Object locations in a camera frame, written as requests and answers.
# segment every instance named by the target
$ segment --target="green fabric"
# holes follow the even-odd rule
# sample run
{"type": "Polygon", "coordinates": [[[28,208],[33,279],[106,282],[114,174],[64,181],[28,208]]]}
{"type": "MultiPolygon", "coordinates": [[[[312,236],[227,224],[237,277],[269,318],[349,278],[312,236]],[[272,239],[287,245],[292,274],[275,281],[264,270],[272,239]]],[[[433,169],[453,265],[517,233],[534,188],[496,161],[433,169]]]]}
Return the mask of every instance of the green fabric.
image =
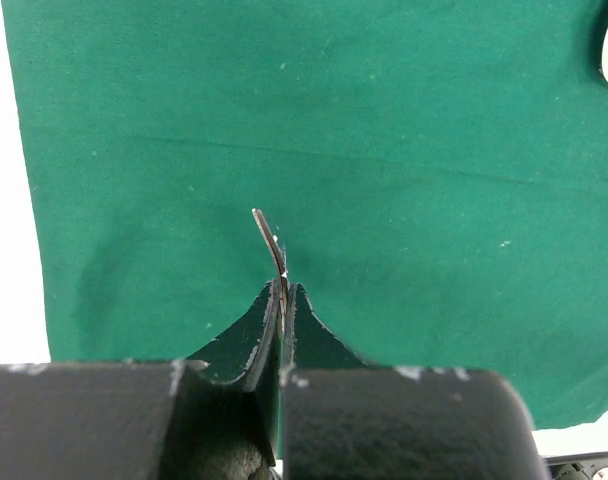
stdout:
{"type": "Polygon", "coordinates": [[[357,350],[595,420],[607,3],[5,0],[53,359],[205,344],[273,275],[260,207],[357,350]]]}

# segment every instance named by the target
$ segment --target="green cloth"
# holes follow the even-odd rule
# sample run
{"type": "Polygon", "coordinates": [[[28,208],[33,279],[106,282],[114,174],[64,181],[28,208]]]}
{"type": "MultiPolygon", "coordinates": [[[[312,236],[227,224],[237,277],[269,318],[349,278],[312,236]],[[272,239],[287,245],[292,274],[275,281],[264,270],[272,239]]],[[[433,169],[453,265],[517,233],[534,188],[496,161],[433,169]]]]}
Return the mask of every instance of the green cloth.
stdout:
{"type": "Polygon", "coordinates": [[[259,207],[368,357],[608,408],[608,0],[3,5],[54,360],[204,345],[259,207]]]}

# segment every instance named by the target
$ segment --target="white background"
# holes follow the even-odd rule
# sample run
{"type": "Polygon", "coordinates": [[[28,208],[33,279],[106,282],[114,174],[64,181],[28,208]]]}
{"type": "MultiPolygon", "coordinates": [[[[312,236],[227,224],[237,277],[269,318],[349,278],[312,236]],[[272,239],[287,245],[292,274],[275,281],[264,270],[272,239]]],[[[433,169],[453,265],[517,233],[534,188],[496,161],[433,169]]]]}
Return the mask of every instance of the white background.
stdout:
{"type": "MultiPolygon", "coordinates": [[[[37,235],[0,5],[0,363],[49,360],[37,235]]],[[[534,436],[542,455],[608,450],[608,412],[595,424],[534,436]]]]}

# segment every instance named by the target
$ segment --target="black plastic part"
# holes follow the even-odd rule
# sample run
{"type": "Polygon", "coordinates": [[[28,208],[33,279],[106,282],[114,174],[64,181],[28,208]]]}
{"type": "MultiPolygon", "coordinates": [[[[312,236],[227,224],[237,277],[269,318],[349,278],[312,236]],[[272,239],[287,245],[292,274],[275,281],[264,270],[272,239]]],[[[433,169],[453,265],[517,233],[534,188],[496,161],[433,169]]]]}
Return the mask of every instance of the black plastic part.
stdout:
{"type": "Polygon", "coordinates": [[[494,373],[295,369],[283,394],[288,480],[549,478],[494,373]]]}
{"type": "Polygon", "coordinates": [[[0,480],[270,478],[271,288],[186,360],[0,365],[0,480]]]}
{"type": "Polygon", "coordinates": [[[546,465],[554,480],[592,479],[597,472],[608,468],[608,452],[548,457],[546,465]]]}
{"type": "Polygon", "coordinates": [[[289,290],[282,365],[305,368],[364,368],[371,363],[346,346],[315,312],[301,284],[289,290]]]}
{"type": "Polygon", "coordinates": [[[264,286],[242,318],[188,357],[209,363],[202,375],[214,385],[244,394],[249,413],[260,422],[258,447],[270,465],[277,456],[281,354],[276,282],[264,286]]]}
{"type": "MultiPolygon", "coordinates": [[[[0,480],[277,478],[278,379],[285,479],[550,478],[500,376],[377,366],[298,284],[281,351],[276,292],[187,359],[0,366],[0,480]]],[[[588,474],[608,453],[547,463],[588,474]]]]}

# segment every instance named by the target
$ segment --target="white paint chip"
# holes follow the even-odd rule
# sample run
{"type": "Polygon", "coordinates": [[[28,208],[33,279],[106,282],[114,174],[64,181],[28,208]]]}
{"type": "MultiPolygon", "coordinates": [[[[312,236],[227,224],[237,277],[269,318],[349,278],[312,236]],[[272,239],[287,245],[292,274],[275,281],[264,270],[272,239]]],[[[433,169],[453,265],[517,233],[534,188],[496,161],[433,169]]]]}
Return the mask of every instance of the white paint chip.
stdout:
{"type": "Polygon", "coordinates": [[[258,350],[258,346],[255,345],[253,347],[253,350],[251,350],[251,354],[248,356],[248,359],[246,360],[246,365],[244,366],[245,370],[249,370],[251,368],[251,365],[253,365],[253,362],[255,361],[255,356],[257,355],[257,350],[258,350]]]}
{"type": "Polygon", "coordinates": [[[27,369],[28,369],[28,366],[25,363],[15,363],[15,364],[6,366],[6,370],[8,370],[11,373],[24,373],[25,371],[27,371],[27,369]]]}
{"type": "Polygon", "coordinates": [[[279,373],[280,387],[286,386],[286,384],[288,383],[288,376],[294,368],[295,368],[295,364],[291,363],[280,370],[280,373],[279,373]]]}
{"type": "Polygon", "coordinates": [[[171,388],[168,391],[169,397],[174,397],[177,394],[177,389],[180,386],[180,380],[184,373],[184,360],[178,358],[171,362],[171,388]]]}
{"type": "Polygon", "coordinates": [[[471,376],[468,374],[465,368],[456,367],[453,369],[455,376],[462,380],[463,382],[468,382],[471,379],[471,376]]]}
{"type": "Polygon", "coordinates": [[[29,363],[26,368],[26,373],[31,376],[39,375],[42,372],[45,372],[48,369],[50,363],[29,363]]]}
{"type": "Polygon", "coordinates": [[[419,382],[422,379],[422,372],[424,371],[422,367],[393,367],[393,370],[401,376],[410,378],[416,382],[419,382]]]}
{"type": "Polygon", "coordinates": [[[307,378],[300,378],[297,375],[293,375],[291,377],[291,381],[297,385],[297,388],[306,388],[310,385],[311,382],[307,378]]]}

